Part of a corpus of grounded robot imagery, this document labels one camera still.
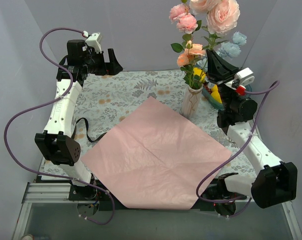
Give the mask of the pink rose stem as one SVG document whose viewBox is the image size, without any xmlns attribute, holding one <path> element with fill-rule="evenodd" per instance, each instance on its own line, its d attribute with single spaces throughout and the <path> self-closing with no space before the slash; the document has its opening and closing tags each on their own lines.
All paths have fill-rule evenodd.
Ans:
<svg viewBox="0 0 302 240">
<path fill-rule="evenodd" d="M 190 9 L 194 14 L 206 14 L 206 25 L 202 27 L 207 45 L 203 50 L 212 50 L 233 30 L 240 17 L 240 6 L 236 0 L 191 0 Z"/>
<path fill-rule="evenodd" d="M 186 42 L 185 47 L 177 58 L 177 65 L 185 74 L 183 77 L 185 83 L 192 89 L 198 90 L 203 84 L 193 80 L 193 68 L 197 68 L 196 64 L 206 55 L 206 50 L 201 44 L 193 43 L 191 40 Z"/>
<path fill-rule="evenodd" d="M 200 44 L 192 42 L 193 33 L 198 31 L 202 25 L 201 20 L 197 20 L 193 14 L 186 0 L 183 0 L 181 4 L 171 8 L 169 13 L 169 19 L 171 23 L 176 23 L 176 28 L 183 33 L 182 43 L 172 43 L 171 48 L 176 53 L 181 53 L 183 50 L 187 50 L 190 55 L 204 56 L 205 51 Z"/>
</svg>

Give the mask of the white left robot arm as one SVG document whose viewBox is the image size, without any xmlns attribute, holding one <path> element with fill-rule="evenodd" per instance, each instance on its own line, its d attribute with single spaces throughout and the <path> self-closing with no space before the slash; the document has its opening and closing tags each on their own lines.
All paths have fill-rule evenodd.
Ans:
<svg viewBox="0 0 302 240">
<path fill-rule="evenodd" d="M 100 41 L 94 34 L 86 40 L 67 42 L 67 56 L 59 63 L 56 76 L 57 102 L 52 106 L 43 132 L 35 136 L 35 143 L 43 157 L 60 166 L 75 185 L 81 186 L 80 194 L 86 200 L 96 197 L 97 187 L 89 183 L 92 174 L 80 160 L 80 144 L 74 140 L 71 130 L 72 118 L 77 98 L 89 74 L 114 76 L 123 70 L 114 50 L 108 49 L 108 54 L 109 61 L 106 62 Z"/>
</svg>

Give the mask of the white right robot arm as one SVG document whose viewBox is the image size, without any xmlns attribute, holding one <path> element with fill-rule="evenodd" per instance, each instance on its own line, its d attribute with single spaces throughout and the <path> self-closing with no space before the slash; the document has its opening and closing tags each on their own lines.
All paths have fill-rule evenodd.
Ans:
<svg viewBox="0 0 302 240">
<path fill-rule="evenodd" d="M 247 196 L 265 209 L 296 198 L 298 169 L 292 162 L 283 162 L 254 134 L 262 109 L 249 97 L 246 86 L 254 81 L 253 72 L 236 67 L 214 50 L 207 50 L 209 82 L 216 84 L 223 108 L 218 111 L 217 125 L 237 144 L 257 174 L 248 178 L 238 173 L 220 176 L 217 181 L 218 200 L 231 200 L 232 196 Z"/>
</svg>

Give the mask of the black gold-lettered ribbon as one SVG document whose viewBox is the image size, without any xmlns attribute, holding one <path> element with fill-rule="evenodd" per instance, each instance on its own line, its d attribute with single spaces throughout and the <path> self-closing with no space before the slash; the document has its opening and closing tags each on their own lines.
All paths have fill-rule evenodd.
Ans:
<svg viewBox="0 0 302 240">
<path fill-rule="evenodd" d="M 80 121 L 84 121 L 84 123 L 85 123 L 86 137 L 87 137 L 87 140 L 88 140 L 90 143 L 95 143 L 95 142 L 100 141 L 100 140 L 107 134 L 107 132 L 104 132 L 104 133 L 102 133 L 99 137 L 97 137 L 96 139 L 92 139 L 92 138 L 88 135 L 88 132 L 89 132 L 89 122 L 88 122 L 88 120 L 87 120 L 85 117 L 81 117 L 81 118 L 79 118 L 79 119 L 76 121 L 76 123 L 75 123 L 74 130 L 73 130 L 73 133 L 72 133 L 72 135 L 71 135 L 71 138 L 72 138 L 73 140 L 75 140 L 75 135 L 76 135 L 76 132 L 77 132 L 77 124 L 78 124 Z"/>
</svg>

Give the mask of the purple pink wrapping paper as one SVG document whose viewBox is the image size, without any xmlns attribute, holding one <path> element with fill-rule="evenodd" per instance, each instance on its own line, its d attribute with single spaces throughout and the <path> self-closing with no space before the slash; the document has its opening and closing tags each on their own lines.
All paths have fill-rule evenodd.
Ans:
<svg viewBox="0 0 302 240">
<path fill-rule="evenodd" d="M 231 152 L 176 111 L 148 98 L 82 162 L 129 209 L 189 210 Z"/>
</svg>

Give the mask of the blue hydrangea stem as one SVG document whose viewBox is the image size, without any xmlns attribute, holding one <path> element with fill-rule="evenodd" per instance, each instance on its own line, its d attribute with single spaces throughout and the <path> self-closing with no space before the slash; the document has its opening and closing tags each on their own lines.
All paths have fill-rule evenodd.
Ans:
<svg viewBox="0 0 302 240">
<path fill-rule="evenodd" d="M 247 36 L 239 31 L 232 35 L 231 41 L 222 40 L 223 37 L 216 34 L 209 34 L 204 38 L 208 42 L 206 50 L 214 50 L 224 60 L 238 57 L 241 47 L 247 43 Z"/>
</svg>

